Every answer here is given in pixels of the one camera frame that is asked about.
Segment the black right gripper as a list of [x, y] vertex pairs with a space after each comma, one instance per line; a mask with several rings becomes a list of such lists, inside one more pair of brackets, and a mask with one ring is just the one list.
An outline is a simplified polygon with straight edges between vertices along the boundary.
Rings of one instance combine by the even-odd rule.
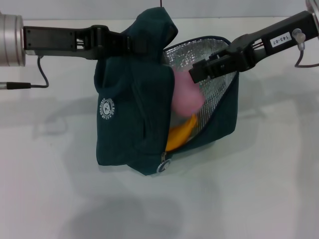
[[215, 79], [236, 71], [244, 72], [261, 60], [297, 46], [305, 50], [306, 41], [319, 36], [314, 15], [302, 11], [257, 32], [236, 38], [227, 49], [211, 54], [192, 65], [190, 76], [195, 83]]

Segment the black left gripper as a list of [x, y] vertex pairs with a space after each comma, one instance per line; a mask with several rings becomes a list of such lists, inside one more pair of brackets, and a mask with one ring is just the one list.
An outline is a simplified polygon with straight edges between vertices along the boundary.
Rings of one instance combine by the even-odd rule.
[[147, 42], [143, 37], [113, 32], [107, 26], [92, 26], [91, 29], [25, 26], [23, 40], [27, 55], [99, 60], [147, 54]]

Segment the pink peach toy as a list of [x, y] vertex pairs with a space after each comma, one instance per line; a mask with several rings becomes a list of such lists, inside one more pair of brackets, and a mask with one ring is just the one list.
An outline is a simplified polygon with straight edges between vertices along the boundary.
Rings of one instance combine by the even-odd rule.
[[180, 116], [190, 117], [200, 111], [205, 97], [188, 71], [174, 71], [172, 109]]

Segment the yellow banana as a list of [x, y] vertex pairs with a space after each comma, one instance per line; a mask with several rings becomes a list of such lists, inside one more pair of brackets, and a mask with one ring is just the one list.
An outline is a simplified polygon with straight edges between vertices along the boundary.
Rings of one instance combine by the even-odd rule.
[[196, 124], [197, 116], [192, 114], [191, 117], [183, 124], [171, 127], [168, 132], [165, 150], [172, 151], [184, 145], [191, 136], [192, 130], [196, 127]]

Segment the dark teal insulated lunch bag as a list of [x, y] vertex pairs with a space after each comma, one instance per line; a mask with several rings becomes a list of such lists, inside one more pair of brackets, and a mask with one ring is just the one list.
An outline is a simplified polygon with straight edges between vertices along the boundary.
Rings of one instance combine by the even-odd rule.
[[200, 82], [205, 97], [187, 142], [166, 151], [174, 91], [173, 67], [189, 69], [200, 57], [223, 49], [229, 40], [203, 36], [177, 45], [178, 29], [162, 7], [143, 11], [124, 34], [142, 36], [146, 56], [111, 57], [97, 62], [94, 85], [97, 105], [96, 158], [101, 166], [127, 165], [144, 174], [166, 170], [173, 155], [231, 134], [237, 122], [238, 73]]

